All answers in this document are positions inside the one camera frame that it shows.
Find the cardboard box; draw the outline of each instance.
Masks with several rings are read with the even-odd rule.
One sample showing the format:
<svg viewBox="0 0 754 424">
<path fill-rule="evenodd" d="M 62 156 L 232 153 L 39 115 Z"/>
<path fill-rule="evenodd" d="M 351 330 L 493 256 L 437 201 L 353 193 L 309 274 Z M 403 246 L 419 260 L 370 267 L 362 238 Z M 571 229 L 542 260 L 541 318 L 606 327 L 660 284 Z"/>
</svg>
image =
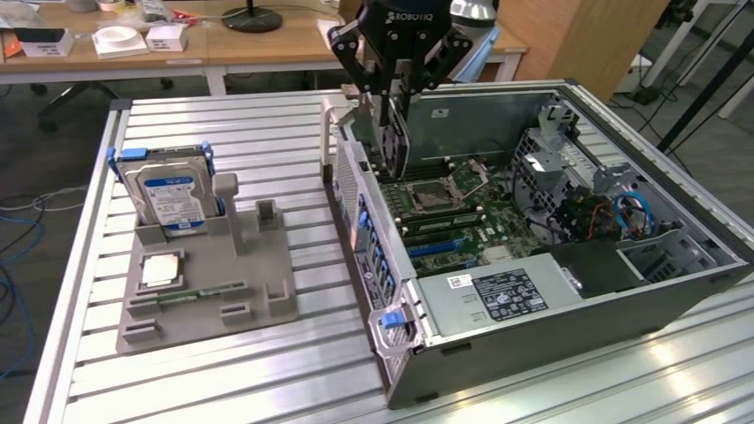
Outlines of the cardboard box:
<svg viewBox="0 0 754 424">
<path fill-rule="evenodd" d="M 131 28 L 111 26 L 100 29 L 92 35 L 92 41 L 95 42 L 96 56 L 100 59 L 144 55 L 150 52 L 144 37 Z"/>
<path fill-rule="evenodd" d="M 155 26 L 146 36 L 146 45 L 152 51 L 184 51 L 187 42 L 183 25 Z"/>
<path fill-rule="evenodd" d="M 71 31 L 63 28 L 18 28 L 15 35 L 30 57 L 66 57 L 76 42 Z"/>
</svg>

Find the blue pcie slot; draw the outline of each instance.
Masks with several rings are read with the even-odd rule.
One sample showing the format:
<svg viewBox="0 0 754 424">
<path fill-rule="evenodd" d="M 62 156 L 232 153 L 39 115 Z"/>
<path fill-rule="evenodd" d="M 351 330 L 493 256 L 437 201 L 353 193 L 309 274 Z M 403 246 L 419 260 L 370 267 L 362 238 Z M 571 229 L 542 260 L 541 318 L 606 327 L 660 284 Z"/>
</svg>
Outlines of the blue pcie slot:
<svg viewBox="0 0 754 424">
<path fill-rule="evenodd" d="M 465 238 L 458 238 L 453 241 L 446 241 L 443 243 L 437 243 L 431 246 L 415 247 L 409 249 L 409 258 L 418 258 L 419 256 L 427 256 L 429 254 L 443 254 L 447 252 L 455 252 L 461 248 Z"/>
</svg>

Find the motherboard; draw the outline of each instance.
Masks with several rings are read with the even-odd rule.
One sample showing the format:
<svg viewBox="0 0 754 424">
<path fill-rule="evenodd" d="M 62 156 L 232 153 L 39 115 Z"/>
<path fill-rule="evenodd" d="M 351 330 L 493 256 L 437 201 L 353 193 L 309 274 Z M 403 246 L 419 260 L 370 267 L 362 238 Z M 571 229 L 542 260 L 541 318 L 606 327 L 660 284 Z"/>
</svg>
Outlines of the motherboard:
<svg viewBox="0 0 754 424">
<path fill-rule="evenodd" d="M 435 172 L 445 175 L 421 170 L 381 185 L 418 276 L 527 257 L 541 241 L 507 193 L 509 173 L 478 159 Z"/>
</svg>

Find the desk leg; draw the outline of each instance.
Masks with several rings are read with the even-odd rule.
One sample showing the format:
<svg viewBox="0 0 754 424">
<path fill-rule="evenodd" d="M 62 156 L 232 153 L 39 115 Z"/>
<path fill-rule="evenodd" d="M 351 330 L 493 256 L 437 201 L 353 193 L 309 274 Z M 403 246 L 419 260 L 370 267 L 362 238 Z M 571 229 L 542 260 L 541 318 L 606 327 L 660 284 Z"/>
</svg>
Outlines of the desk leg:
<svg viewBox="0 0 754 424">
<path fill-rule="evenodd" d="M 730 23 L 737 18 L 737 14 L 740 13 L 740 10 L 746 7 L 748 3 L 749 2 L 740 2 L 737 7 L 734 7 L 733 10 L 729 12 L 726 18 L 720 22 L 718 26 L 716 26 L 712 35 L 709 36 L 708 40 L 705 41 L 705 44 L 700 48 L 697 55 L 694 56 L 694 59 L 689 62 L 686 69 L 681 73 L 681 76 L 684 75 L 686 76 L 678 80 L 680 86 L 685 87 L 686 84 L 689 83 L 689 80 L 694 76 L 694 73 L 697 72 L 697 69 L 701 67 L 702 62 L 705 62 L 705 60 L 708 59 L 709 53 L 712 53 L 712 50 L 716 49 L 720 40 L 722 40 L 724 35 L 729 31 Z"/>
<path fill-rule="evenodd" d="M 694 12 L 694 18 L 692 18 L 690 22 L 684 22 L 678 27 L 678 31 L 673 35 L 669 45 L 662 50 L 658 60 L 656 60 L 656 63 L 654 65 L 652 65 L 652 69 L 649 70 L 648 75 L 641 81 L 641 85 L 644 87 L 652 87 L 652 85 L 656 83 L 656 79 L 658 78 L 660 73 L 665 69 L 665 66 L 669 64 L 670 58 L 673 57 L 676 51 L 680 49 L 680 45 L 684 42 L 684 39 L 686 38 L 686 35 L 689 35 L 689 31 L 694 27 L 694 24 L 697 23 L 697 19 L 708 9 L 708 6 L 709 6 L 709 0 L 700 0 L 697 2 L 697 5 L 692 10 Z"/>
<path fill-rule="evenodd" d="M 226 91 L 226 67 L 208 66 L 204 68 L 210 95 L 227 95 Z"/>
<path fill-rule="evenodd" d="M 506 55 L 506 60 L 499 64 L 495 82 L 509 82 L 514 80 L 517 75 L 518 63 L 521 62 L 521 53 L 517 55 Z"/>
</svg>

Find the gray floor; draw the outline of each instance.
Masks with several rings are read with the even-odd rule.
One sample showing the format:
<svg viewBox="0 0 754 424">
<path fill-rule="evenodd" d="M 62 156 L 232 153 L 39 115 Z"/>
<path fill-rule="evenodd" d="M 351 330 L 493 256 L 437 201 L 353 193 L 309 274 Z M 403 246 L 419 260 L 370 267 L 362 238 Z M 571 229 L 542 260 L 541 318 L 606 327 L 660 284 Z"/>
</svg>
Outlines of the gray floor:
<svg viewBox="0 0 754 424">
<path fill-rule="evenodd" d="M 656 57 L 672 36 L 672 31 L 657 31 L 645 48 Z M 689 36 L 670 63 L 672 69 L 685 51 L 689 51 L 701 39 Z M 716 50 L 706 62 L 693 84 L 677 90 L 678 101 L 668 102 L 653 126 L 665 133 L 676 123 L 690 101 L 698 94 L 705 82 L 722 65 L 729 52 Z M 753 64 L 744 64 L 718 91 L 709 107 L 700 113 L 700 119 L 728 98 L 736 87 L 754 72 Z M 269 91 L 293 91 L 301 89 L 302 73 L 258 74 L 248 78 L 227 79 L 228 86 L 236 93 Z M 321 87 L 338 87 L 346 80 L 338 72 L 321 74 Z M 124 97 L 154 98 L 158 96 L 207 95 L 206 82 L 200 78 L 175 79 L 176 87 L 164 91 L 156 79 L 138 82 L 112 82 L 108 86 Z M 32 95 L 28 86 L 16 86 L 11 94 L 0 99 L 0 198 L 23 193 L 48 193 L 63 187 L 86 184 L 91 172 L 96 147 L 106 122 L 107 100 L 96 93 L 87 93 L 64 110 L 56 114 L 60 129 L 55 134 L 44 134 L 36 130 L 35 115 L 30 111 L 39 110 L 54 95 L 64 89 L 63 84 L 51 84 L 50 94 L 43 97 Z M 618 96 L 622 104 L 631 102 Z M 698 131 L 693 139 L 680 150 L 686 165 L 705 187 L 722 199 L 733 210 L 754 223 L 754 199 L 750 186 L 754 176 L 750 172 L 754 163 L 754 112 L 753 99 L 748 99 L 730 121 L 713 118 Z M 638 107 L 649 116 L 658 107 L 653 103 Z M 640 127 L 644 121 L 633 110 L 617 110 L 619 115 Z M 644 132 L 650 140 L 657 137 L 650 131 Z M 51 207 L 72 204 L 83 199 L 83 193 L 74 193 L 55 199 Z M 15 218 L 35 218 L 31 211 L 4 214 Z M 35 370 L 39 360 L 40 345 L 46 340 L 46 329 L 52 318 L 59 284 L 66 270 L 66 260 L 74 241 L 79 219 L 79 210 L 55 212 L 44 218 L 46 236 L 24 259 L 8 266 L 20 291 L 26 295 L 30 314 L 36 330 L 38 349 L 34 358 L 22 366 L 23 370 Z M 0 222 L 0 246 L 23 230 L 22 225 Z M 20 313 L 14 313 L 10 322 L 0 327 L 0 372 L 10 367 L 26 352 L 26 326 Z M 0 423 L 18 423 L 23 419 L 28 392 L 34 376 L 16 376 L 0 381 Z"/>
</svg>

